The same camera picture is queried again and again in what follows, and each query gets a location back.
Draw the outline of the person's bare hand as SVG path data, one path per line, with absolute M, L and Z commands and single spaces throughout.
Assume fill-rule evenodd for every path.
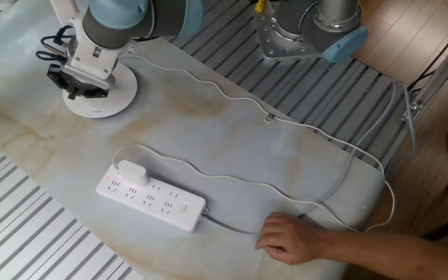
M 284 264 L 303 264 L 323 257 L 327 249 L 325 232 L 295 216 L 271 213 L 255 243 L 269 257 Z

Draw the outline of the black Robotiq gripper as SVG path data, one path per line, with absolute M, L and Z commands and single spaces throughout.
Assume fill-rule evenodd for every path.
M 65 89 L 66 96 L 70 100 L 75 100 L 81 96 L 86 99 L 106 98 L 109 90 L 80 82 L 79 80 L 68 76 L 61 70 L 60 65 L 50 64 L 47 70 L 47 77 L 59 88 Z

